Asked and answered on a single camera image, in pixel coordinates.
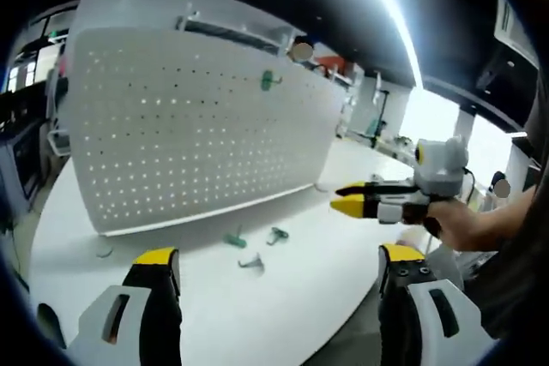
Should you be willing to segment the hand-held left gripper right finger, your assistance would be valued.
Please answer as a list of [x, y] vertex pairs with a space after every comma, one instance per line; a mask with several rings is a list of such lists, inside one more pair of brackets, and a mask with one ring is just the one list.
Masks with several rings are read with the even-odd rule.
[[379, 247], [382, 365], [476, 365], [496, 344], [479, 308], [417, 249]]

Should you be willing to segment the person's right hand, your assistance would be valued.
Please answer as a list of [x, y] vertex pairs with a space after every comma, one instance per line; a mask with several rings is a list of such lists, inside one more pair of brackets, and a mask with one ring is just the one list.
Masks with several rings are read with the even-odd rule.
[[464, 203], [437, 201], [427, 208], [424, 227], [443, 244], [456, 251], [480, 251], [486, 228], [480, 213]]

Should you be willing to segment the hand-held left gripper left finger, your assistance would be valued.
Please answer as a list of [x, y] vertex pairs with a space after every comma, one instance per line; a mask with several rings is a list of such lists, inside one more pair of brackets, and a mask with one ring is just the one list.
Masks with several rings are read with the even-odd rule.
[[76, 365], [180, 365], [179, 298], [178, 249], [146, 251], [81, 314], [68, 357]]

